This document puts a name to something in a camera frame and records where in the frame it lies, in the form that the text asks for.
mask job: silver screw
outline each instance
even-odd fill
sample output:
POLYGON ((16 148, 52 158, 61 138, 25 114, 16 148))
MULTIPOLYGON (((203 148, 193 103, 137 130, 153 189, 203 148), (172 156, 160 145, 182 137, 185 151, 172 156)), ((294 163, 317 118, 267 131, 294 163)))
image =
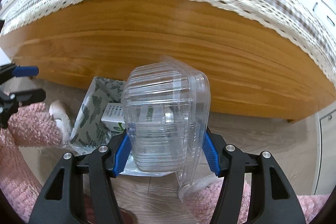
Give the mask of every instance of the silver screw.
POLYGON ((269 159, 269 158, 271 157, 271 153, 268 152, 268 151, 264 151, 264 152, 262 153, 262 156, 263 156, 264 158, 269 159))
POLYGON ((230 151, 230 152, 236 150, 235 146, 232 145, 232 144, 228 144, 228 145, 225 147, 225 149, 226 149, 227 151, 230 151))
POLYGON ((63 155, 63 159, 68 160, 72 157, 72 154, 70 152, 67 152, 63 155))
POLYGON ((104 153, 108 150, 108 147, 106 145, 102 145, 100 148, 98 148, 98 151, 101 153, 104 153))

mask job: wooden floor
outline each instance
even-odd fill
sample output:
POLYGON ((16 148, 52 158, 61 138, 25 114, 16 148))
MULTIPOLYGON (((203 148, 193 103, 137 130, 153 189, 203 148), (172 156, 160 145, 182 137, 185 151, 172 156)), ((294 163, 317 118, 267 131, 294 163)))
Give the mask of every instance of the wooden floor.
MULTIPOLYGON (((85 90, 42 80, 34 80, 34 83, 47 91, 47 104, 61 99, 69 106, 72 118, 76 118, 85 90)), ((31 86, 32 83, 22 80, 20 83, 9 83, 5 88, 17 90, 31 86)), ((227 143, 234 144, 245 152, 270 151, 283 168, 295 192, 311 194, 317 154, 314 116, 290 124, 281 119, 211 113, 209 127, 213 133, 221 134, 227 143)), ((41 183, 45 182, 53 165, 64 153, 61 149, 37 151, 33 148, 24 148, 21 151, 41 183)), ((202 155, 196 178, 210 173, 206 159, 202 155)), ((178 184, 174 174, 161 178, 119 176, 112 182, 119 206, 134 213, 139 224, 196 223, 178 199, 178 184)))

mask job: plastic container lid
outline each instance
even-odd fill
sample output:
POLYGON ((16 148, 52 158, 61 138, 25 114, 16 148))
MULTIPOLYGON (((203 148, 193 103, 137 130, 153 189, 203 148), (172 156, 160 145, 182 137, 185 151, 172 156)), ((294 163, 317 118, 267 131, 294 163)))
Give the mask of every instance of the plastic container lid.
POLYGON ((175 171, 180 186, 192 184, 209 117, 206 75, 163 57, 131 72, 121 102, 137 168, 175 171))

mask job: plastic bag liner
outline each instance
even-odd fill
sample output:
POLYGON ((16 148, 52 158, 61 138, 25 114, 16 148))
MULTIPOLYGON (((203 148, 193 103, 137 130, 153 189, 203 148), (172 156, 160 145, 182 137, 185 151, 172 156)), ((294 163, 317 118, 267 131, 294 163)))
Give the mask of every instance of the plastic bag liner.
MULTIPOLYGON (((119 131, 110 131, 100 120, 108 103, 120 103, 125 81, 95 77, 85 95, 70 136, 71 147, 79 154, 91 153, 106 145, 119 131)), ((145 173, 135 166, 133 156, 128 157, 123 175, 161 177, 172 172, 145 173)))

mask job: leaf patterned bin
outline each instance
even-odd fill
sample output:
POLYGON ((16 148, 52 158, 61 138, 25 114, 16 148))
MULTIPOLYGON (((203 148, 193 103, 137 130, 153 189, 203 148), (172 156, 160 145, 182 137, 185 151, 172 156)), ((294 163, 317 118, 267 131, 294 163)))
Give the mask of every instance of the leaf patterned bin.
POLYGON ((122 131, 110 131, 100 120, 108 103, 120 103, 125 81, 95 77, 85 95, 73 127, 70 144, 79 154, 91 153, 122 131))

